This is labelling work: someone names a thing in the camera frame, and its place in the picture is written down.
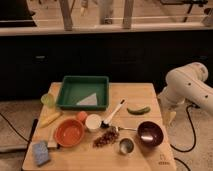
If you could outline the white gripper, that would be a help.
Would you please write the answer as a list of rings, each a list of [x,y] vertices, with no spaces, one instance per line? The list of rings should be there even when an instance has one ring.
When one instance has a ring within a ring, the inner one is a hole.
[[[172,111],[177,106],[176,94],[171,88],[165,87],[162,92],[157,95],[157,98],[162,114],[167,115],[166,125],[169,126],[176,116],[176,111]]]

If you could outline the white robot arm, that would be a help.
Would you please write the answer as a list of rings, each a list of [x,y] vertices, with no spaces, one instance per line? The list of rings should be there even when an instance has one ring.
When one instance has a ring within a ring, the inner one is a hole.
[[[166,86],[157,96],[165,126],[172,122],[176,116],[175,108],[185,100],[213,114],[213,88],[205,84],[207,78],[207,67],[200,62],[172,69],[166,74]]]

